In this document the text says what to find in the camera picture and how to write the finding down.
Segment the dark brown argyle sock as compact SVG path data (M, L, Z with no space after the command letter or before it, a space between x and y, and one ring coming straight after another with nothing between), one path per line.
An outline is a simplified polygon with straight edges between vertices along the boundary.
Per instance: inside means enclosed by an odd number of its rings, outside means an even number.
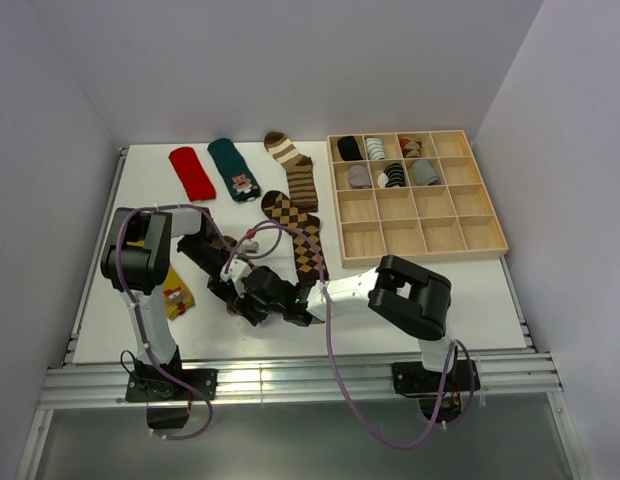
M292 238L293 256L297 278L300 282L320 279L320 265L323 265L324 279L329 279L327 262L324 258L320 240L320 219L306 213L292 202L283 192L270 190L261 201L264 215L284 227L294 230L287 231Z

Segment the rolled white striped sock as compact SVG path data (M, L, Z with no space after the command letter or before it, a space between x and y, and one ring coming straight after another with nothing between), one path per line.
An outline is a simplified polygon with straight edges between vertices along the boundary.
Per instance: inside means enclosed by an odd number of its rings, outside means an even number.
M386 158L383 141L379 137L367 137L365 145L369 160L377 161Z

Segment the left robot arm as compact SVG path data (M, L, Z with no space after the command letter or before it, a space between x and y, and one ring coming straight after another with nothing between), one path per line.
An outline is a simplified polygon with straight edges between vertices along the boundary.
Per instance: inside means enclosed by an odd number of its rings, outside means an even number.
M137 342L131 375L135 386L161 399L175 399L185 391L208 399L184 375L164 309L163 286L174 238L179 240L178 250L207 273L213 294L232 306L239 294L233 282L223 277L230 245L204 207L117 209L100 270L127 304Z

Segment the brown striped sock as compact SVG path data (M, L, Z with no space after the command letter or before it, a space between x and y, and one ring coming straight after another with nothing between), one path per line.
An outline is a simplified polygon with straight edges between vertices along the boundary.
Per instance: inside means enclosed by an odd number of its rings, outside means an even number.
M312 159L301 153L282 132L267 133L263 143L267 152L285 170L290 200L302 211L316 213L318 196Z

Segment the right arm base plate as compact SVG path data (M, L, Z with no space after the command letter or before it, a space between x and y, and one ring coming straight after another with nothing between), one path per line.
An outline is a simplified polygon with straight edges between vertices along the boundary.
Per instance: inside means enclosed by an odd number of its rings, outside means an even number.
M391 364L393 389L396 394L413 397L436 395L439 389L439 372L428 371L420 361L395 362ZM469 393L478 391L481 382L473 360L457 360L446 375L444 392Z

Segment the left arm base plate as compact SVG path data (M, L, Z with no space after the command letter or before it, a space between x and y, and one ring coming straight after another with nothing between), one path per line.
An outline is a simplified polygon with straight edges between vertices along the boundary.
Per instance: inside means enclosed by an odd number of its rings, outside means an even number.
M201 392L208 400L216 395L217 369L186 369L175 376L184 384ZM179 383L151 369L147 374L129 377L125 393L128 403L200 400L200 397Z

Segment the green bear sock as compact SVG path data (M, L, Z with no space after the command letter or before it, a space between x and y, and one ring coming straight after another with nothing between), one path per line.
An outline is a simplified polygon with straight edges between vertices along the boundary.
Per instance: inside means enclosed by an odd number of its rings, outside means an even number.
M207 151L235 202L251 202L261 196L258 182L230 139L214 140L208 145Z

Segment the rolled beige sock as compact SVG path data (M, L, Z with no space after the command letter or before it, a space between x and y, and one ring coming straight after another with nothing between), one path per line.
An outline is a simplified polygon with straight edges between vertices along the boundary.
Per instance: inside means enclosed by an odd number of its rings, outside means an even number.
M348 170L348 184L352 189L370 189L372 182L368 169L361 164L350 167Z

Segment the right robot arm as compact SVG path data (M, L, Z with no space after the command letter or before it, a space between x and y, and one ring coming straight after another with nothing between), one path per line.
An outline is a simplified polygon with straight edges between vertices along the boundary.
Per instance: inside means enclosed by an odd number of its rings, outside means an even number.
M278 313L296 326L374 313L418 340L428 386L442 390L457 377L457 366L447 357L456 350L446 324L451 282L402 257L386 255L377 267L337 280L327 277L320 260L319 279L295 285L266 266L252 268L232 259L222 268L221 279L241 300L254 301L267 315Z

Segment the red sock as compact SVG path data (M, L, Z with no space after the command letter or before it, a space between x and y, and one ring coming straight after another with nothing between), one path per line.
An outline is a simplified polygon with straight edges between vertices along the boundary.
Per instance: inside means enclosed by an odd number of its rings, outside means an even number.
M216 198L215 187L192 147L179 147L173 150L168 158L190 202Z

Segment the rolled orange argyle sock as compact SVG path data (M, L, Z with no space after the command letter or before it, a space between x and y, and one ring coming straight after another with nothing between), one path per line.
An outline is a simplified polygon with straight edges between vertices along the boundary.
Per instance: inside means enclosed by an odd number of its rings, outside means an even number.
M398 140L404 158L422 157L422 141L420 139L410 136L400 136Z

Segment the light brown argyle sock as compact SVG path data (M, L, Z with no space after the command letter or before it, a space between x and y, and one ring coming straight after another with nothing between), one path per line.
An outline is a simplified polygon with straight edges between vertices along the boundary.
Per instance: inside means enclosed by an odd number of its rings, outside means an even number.
M232 237L215 238L210 246L214 261L209 273L208 289L225 303L230 314L255 323L253 301L247 295L244 285L244 280L252 272L252 264L240 256L230 258L231 251L236 246Z

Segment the yellow bear sock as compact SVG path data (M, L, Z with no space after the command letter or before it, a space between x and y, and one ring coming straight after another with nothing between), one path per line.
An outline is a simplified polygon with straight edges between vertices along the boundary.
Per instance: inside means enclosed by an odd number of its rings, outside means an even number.
M156 286L150 295L138 291L135 293L136 303L143 313L144 319L156 321L173 321L195 306L194 297L176 272L169 266L167 276L161 285Z

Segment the rolled grey sock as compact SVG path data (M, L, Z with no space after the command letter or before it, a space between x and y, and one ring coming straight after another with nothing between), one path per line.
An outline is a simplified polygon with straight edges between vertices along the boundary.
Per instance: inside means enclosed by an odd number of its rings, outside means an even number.
M413 163L412 175L414 183L417 186L433 186L439 184L437 172L426 159L419 159Z

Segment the rolled black white sock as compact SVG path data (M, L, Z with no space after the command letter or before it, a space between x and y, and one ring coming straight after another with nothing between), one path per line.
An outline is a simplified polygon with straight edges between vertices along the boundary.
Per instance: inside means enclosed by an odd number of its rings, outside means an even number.
M403 188L407 185L404 168L401 163L389 164L378 176L380 188Z

